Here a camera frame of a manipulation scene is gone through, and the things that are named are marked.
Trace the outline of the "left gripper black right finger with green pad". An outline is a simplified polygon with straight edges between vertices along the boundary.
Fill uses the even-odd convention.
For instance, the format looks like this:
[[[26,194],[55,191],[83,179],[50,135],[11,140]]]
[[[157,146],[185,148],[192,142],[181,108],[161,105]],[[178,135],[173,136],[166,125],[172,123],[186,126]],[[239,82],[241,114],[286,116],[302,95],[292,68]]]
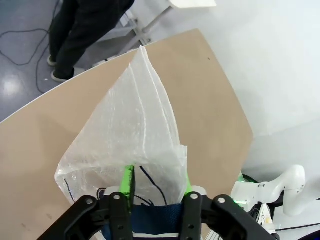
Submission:
[[[180,240],[201,239],[202,224],[206,224],[223,240],[272,240],[271,236],[231,197],[225,194],[210,199],[196,191],[190,191],[187,175],[181,175],[178,182],[185,191]]]

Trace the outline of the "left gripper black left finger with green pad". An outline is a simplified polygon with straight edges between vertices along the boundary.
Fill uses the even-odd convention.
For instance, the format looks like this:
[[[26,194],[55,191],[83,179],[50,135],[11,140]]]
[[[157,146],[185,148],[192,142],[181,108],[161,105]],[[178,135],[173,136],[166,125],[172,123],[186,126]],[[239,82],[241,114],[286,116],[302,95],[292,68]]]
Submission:
[[[132,240],[131,211],[136,190],[135,167],[124,168],[119,191],[96,199],[82,196],[42,235],[42,240],[89,240],[106,225],[112,240]]]

